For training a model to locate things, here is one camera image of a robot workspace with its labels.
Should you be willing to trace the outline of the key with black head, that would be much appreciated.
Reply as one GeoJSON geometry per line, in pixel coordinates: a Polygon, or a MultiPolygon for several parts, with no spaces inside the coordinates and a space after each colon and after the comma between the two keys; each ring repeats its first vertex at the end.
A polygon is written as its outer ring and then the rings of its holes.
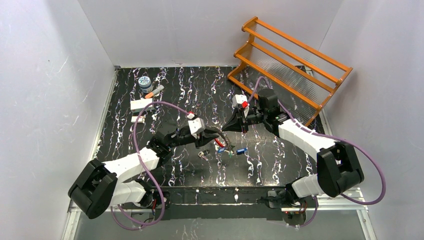
{"type": "Polygon", "coordinates": [[[207,149],[205,149],[205,150],[200,151],[200,152],[198,153],[198,157],[199,157],[199,158],[201,158],[201,159],[204,159],[204,160],[208,161],[209,159],[207,158],[207,155],[208,155],[209,153],[210,153],[210,151],[209,151],[209,150],[207,150],[207,149]]]}

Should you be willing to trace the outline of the keyring with coloured key tags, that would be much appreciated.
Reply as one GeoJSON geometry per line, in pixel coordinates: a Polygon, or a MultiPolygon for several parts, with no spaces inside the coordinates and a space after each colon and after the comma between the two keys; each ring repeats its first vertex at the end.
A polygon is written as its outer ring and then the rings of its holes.
{"type": "Polygon", "coordinates": [[[228,153],[230,157],[235,156],[236,152],[234,150],[234,146],[231,144],[229,138],[223,133],[221,129],[213,128],[216,131],[218,137],[214,139],[214,142],[219,146],[217,153],[228,153]]]}

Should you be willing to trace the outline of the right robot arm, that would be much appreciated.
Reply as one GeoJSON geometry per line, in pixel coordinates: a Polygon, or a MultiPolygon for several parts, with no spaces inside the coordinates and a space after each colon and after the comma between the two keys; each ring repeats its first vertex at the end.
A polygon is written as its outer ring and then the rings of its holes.
{"type": "Polygon", "coordinates": [[[286,184],[274,199],[295,203],[305,197],[323,194],[334,198],[364,181],[362,168],[351,144],[317,136],[297,120],[292,120],[270,88],[259,91],[258,101],[258,107],[250,107],[245,95],[234,95],[234,111],[222,131],[246,133],[249,126],[263,124],[270,133],[294,144],[312,157],[317,167],[316,174],[286,184]]]}

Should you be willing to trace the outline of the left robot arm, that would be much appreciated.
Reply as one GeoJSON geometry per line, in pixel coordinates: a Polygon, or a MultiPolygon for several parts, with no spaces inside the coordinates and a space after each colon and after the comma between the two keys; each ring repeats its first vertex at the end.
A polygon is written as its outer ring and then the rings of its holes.
{"type": "Polygon", "coordinates": [[[196,133],[193,121],[181,128],[165,121],[159,125],[148,144],[125,157],[88,162],[68,191],[70,199],[89,219],[95,219],[109,207],[133,203],[146,208],[159,202],[159,192],[135,176],[163,166],[173,155],[173,148],[193,143],[200,148],[220,136],[216,127],[201,127],[196,133]]]}

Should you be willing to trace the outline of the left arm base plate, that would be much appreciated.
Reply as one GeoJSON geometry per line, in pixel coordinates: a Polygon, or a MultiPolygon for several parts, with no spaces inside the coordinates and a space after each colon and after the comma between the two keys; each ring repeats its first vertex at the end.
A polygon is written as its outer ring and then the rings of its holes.
{"type": "Polygon", "coordinates": [[[171,206],[171,193],[169,191],[163,191],[163,201],[161,200],[160,194],[157,190],[148,192],[144,195],[140,202],[128,202],[124,203],[122,207],[124,209],[161,209],[164,204],[165,209],[171,206]]]}

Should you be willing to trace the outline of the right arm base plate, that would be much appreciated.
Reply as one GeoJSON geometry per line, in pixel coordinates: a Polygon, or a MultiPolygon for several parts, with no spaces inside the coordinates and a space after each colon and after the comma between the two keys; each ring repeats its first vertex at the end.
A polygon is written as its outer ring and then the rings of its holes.
{"type": "Polygon", "coordinates": [[[297,197],[294,192],[286,189],[269,190],[265,196],[261,196],[258,202],[265,203],[271,209],[297,208],[305,211],[308,208],[319,206],[312,196],[297,197]]]}

